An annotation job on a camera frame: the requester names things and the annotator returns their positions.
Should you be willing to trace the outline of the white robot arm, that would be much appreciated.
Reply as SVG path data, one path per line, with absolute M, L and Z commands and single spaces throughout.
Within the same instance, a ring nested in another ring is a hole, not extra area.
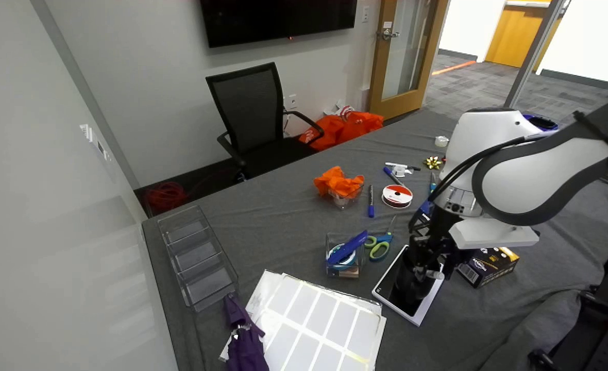
M 573 124 L 540 129 L 518 110 L 469 110 L 454 125 L 438 184 L 429 249 L 406 256 L 420 292 L 444 275 L 451 249 L 528 248 L 534 224 L 562 211 L 608 176 L 608 104 L 575 112 Z

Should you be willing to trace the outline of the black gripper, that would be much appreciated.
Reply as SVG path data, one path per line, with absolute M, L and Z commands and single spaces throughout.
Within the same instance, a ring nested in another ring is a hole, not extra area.
M 408 222 L 409 254 L 406 263 L 415 284 L 429 288 L 435 279 L 450 276 L 459 263 L 462 254 L 450 234 L 458 217 L 435 205 L 422 205 Z

